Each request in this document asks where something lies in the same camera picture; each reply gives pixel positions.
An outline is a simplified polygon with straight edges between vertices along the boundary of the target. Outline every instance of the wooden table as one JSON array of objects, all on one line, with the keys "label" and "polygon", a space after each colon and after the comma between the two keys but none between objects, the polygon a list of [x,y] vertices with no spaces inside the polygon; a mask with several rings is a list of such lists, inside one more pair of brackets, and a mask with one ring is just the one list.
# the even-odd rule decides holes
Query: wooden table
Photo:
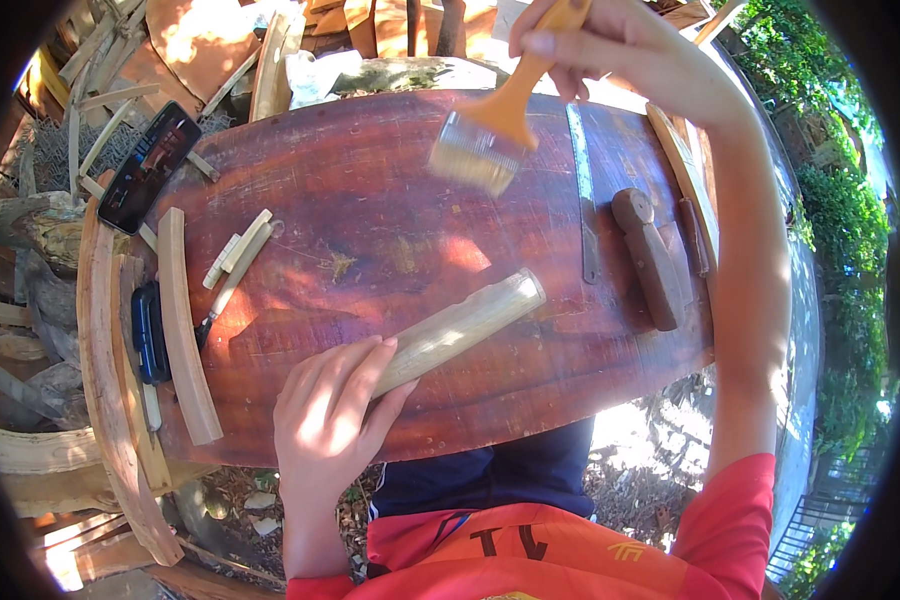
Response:
[{"label": "wooden table", "polygon": [[[196,151],[221,178],[187,166],[148,222],[186,213],[192,318],[231,234],[263,209],[276,230],[211,331],[203,367],[224,437],[193,446],[170,385],[159,395],[169,458],[274,467],[272,412],[291,367],[338,344],[393,334],[520,267],[547,303],[425,375],[378,461],[479,448],[563,426],[659,390],[713,360],[707,288],[694,277],[684,325],[655,330],[609,202],[637,186],[656,223],[681,197],[643,115],[581,107],[597,191],[602,276],[582,279],[580,204],[564,106],[534,96],[539,151],[500,198],[424,165],[451,104],[480,92],[416,91],[330,102],[238,126]],[[139,244],[153,272],[156,257]]]}]

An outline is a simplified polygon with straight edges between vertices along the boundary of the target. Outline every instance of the smartphone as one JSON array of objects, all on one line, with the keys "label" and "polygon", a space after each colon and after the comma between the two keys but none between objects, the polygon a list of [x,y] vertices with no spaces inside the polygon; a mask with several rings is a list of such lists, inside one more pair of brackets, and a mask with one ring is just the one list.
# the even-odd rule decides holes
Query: smartphone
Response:
[{"label": "smartphone", "polygon": [[99,201],[96,216],[136,235],[164,184],[201,138],[201,128],[173,100],[153,117]]}]

